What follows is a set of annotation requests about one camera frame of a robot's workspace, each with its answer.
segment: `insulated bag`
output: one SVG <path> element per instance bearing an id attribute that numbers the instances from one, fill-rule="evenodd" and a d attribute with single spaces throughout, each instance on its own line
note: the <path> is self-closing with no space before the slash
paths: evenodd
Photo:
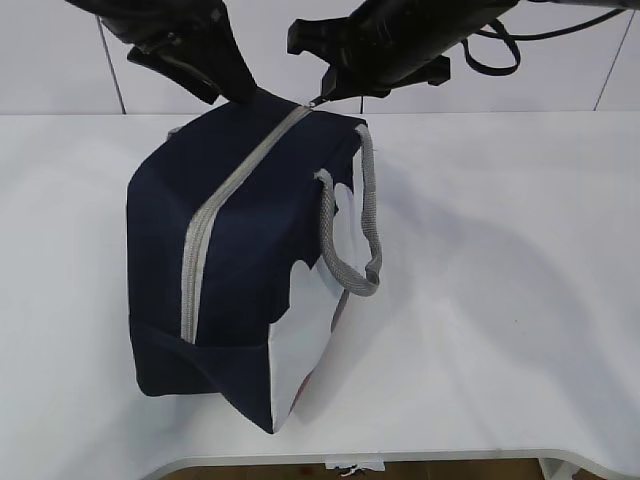
<path id="1" fill-rule="evenodd" d="M 346 199 L 338 206 L 336 192 Z M 259 92 L 179 129 L 128 189 L 140 389 L 219 392 L 266 432 L 278 431 L 349 293 L 370 296 L 378 287 L 375 214 L 373 146 L 362 119 Z M 350 264 L 363 247 L 361 274 Z"/>

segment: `fabric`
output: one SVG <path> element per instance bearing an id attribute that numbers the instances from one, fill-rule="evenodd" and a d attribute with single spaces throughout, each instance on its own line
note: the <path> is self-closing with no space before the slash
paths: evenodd
<path id="1" fill-rule="evenodd" d="M 336 184 L 353 189 L 353 157 L 361 146 L 355 129 L 364 121 L 311 113 L 217 212 L 207 242 L 195 343 L 180 338 L 181 272 L 185 234 L 195 213 L 296 107 L 262 92 L 251 104 L 217 108 L 174 133 L 140 166 L 128 189 L 130 330 L 140 388 L 150 396 L 220 392 L 270 433 L 282 425 L 309 373 L 302 372 L 306 367 L 290 377 L 286 373 L 302 343 L 284 342 L 289 353 L 282 355 L 269 346 L 275 338 L 279 344 L 294 338 L 296 329 L 314 318 L 287 317 L 296 269 L 304 267 L 308 274 L 322 268 L 322 184 L 314 173 L 325 169 Z M 319 288 L 311 277 L 309 285 Z M 322 311 L 329 312 L 325 333 L 320 347 L 304 359 L 311 370 L 342 296 L 337 283 L 326 291 L 320 293 L 327 305 Z M 277 381 L 276 363 L 284 372 Z M 272 408 L 274 398 L 286 398 L 279 413 Z"/>

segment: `white table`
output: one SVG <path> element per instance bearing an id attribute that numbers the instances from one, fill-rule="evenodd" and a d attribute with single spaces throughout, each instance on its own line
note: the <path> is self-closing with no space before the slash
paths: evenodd
<path id="1" fill-rule="evenodd" d="M 188 117 L 0 118 L 3 477 L 503 457 L 640 476 L 640 113 L 367 119 L 384 287 L 269 436 L 134 381 L 126 185 Z"/>

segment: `navy blue bag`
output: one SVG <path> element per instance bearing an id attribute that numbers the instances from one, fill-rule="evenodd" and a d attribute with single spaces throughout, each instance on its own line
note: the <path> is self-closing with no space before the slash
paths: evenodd
<path id="1" fill-rule="evenodd" d="M 353 238 L 355 204 L 336 208 L 335 196 L 353 196 L 361 148 L 365 276 L 336 253 L 360 248 L 340 246 Z M 282 426 L 348 293 L 378 286 L 372 162 L 364 120 L 261 92 L 184 126 L 140 166 L 128 190 L 128 273 L 146 395 L 220 392 L 265 431 Z"/>

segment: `bag handle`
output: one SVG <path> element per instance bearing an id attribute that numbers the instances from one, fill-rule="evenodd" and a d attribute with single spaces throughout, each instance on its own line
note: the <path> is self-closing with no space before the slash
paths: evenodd
<path id="1" fill-rule="evenodd" d="M 343 262 L 336 253 L 333 243 L 333 217 L 336 209 L 336 195 L 333 178 L 324 168 L 315 174 L 322 182 L 322 200 L 320 205 L 320 249 L 329 271 L 340 285 L 349 293 L 361 297 L 370 297 L 380 285 L 382 268 L 382 246 L 376 224 L 376 176 L 373 162 L 373 142 L 366 125 L 358 125 L 356 132 L 362 141 L 362 178 L 364 182 L 364 202 L 360 225 L 362 233 L 369 242 L 371 260 L 367 263 L 365 277 L 353 267 Z"/>

